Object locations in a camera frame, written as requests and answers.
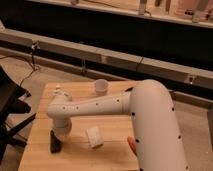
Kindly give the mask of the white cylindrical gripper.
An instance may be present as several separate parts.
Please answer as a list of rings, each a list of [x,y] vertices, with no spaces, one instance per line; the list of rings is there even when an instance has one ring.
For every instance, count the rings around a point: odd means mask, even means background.
[[[58,137],[68,136],[72,128],[72,123],[70,119],[54,119],[52,130],[54,134]]]

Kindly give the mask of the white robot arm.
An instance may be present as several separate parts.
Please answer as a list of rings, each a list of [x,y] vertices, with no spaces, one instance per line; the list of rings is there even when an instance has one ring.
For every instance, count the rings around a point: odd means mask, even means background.
[[[116,114],[131,117],[139,171],[189,171],[172,97],[156,80],[142,80],[130,90],[82,101],[73,101],[57,88],[47,108],[57,133],[71,130],[72,117]]]

